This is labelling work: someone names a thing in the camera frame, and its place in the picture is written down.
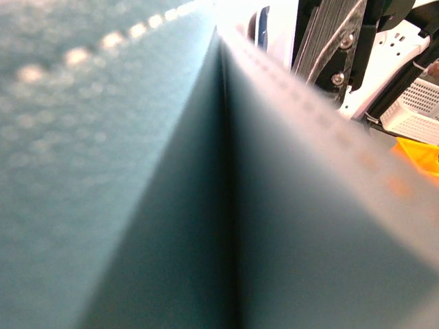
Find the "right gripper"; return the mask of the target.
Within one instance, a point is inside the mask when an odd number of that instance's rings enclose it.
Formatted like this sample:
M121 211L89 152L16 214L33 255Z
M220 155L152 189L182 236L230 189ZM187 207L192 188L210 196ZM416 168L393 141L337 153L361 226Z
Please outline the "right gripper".
M372 47L377 34L409 23L427 41L426 49L397 63L396 51L385 61L379 55L372 65ZM382 87L369 87L374 103L392 103L420 75L424 66L438 56L437 1L302 1L301 44L292 72L306 83L315 84L341 102L346 89L366 86L366 74Z

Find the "blue credit card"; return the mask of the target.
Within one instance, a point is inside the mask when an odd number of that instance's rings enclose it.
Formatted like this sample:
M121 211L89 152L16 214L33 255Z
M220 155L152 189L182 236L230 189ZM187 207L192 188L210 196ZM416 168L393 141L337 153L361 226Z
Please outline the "blue credit card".
M268 49L268 16L270 6L257 10L251 17L248 24L248 38L264 52Z

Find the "blue leather card holder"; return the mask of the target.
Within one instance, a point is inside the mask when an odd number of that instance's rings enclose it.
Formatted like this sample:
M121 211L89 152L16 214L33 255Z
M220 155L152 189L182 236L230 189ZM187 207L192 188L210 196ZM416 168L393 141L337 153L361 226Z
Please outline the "blue leather card holder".
M438 327L438 189L234 10L1 2L2 328Z

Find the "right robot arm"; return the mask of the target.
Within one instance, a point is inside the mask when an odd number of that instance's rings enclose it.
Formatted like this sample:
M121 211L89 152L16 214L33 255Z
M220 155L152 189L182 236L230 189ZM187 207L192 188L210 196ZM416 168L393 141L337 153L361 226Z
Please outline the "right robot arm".
M291 72L346 119L380 126L437 57L437 1L298 3Z

